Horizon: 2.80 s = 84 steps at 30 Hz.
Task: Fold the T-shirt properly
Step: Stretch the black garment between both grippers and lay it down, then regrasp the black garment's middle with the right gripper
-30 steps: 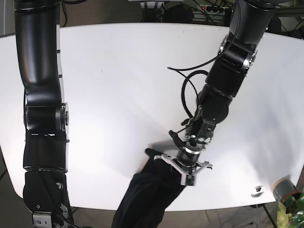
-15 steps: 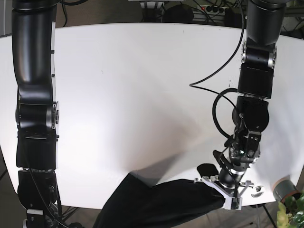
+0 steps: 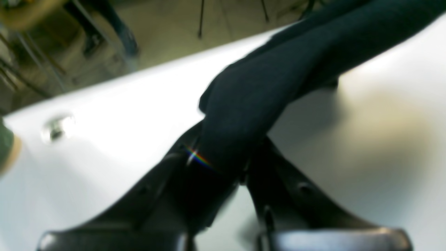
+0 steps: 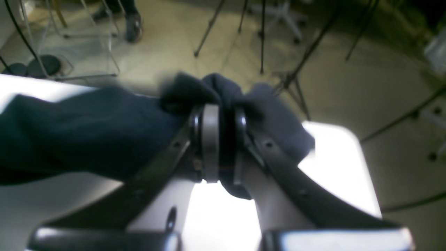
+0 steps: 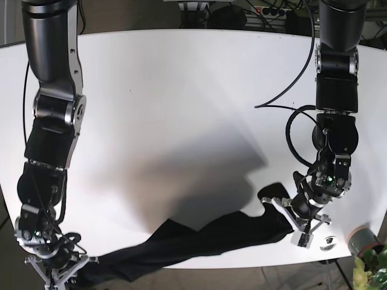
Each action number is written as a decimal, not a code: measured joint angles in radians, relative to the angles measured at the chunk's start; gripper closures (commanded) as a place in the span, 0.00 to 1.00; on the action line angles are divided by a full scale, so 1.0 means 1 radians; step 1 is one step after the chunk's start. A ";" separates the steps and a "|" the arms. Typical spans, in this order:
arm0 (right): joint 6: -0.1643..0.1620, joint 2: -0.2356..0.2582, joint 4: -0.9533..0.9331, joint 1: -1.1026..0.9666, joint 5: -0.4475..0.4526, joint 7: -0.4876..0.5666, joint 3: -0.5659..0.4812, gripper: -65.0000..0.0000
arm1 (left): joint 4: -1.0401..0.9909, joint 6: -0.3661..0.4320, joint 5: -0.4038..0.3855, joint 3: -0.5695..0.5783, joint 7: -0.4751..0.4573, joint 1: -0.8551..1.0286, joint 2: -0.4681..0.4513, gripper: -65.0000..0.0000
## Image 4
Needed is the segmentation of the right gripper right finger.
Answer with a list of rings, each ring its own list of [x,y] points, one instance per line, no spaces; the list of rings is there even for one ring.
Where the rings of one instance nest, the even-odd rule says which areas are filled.
[[[234,112],[235,185],[255,201],[260,251],[414,251],[408,228],[360,210],[297,167],[243,108]]]

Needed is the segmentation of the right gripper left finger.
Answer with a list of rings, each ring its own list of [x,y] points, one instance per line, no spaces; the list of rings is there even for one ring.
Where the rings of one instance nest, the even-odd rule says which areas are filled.
[[[218,182],[219,107],[193,108],[171,142],[131,179],[95,202],[40,225],[31,251],[180,251],[196,183]]]

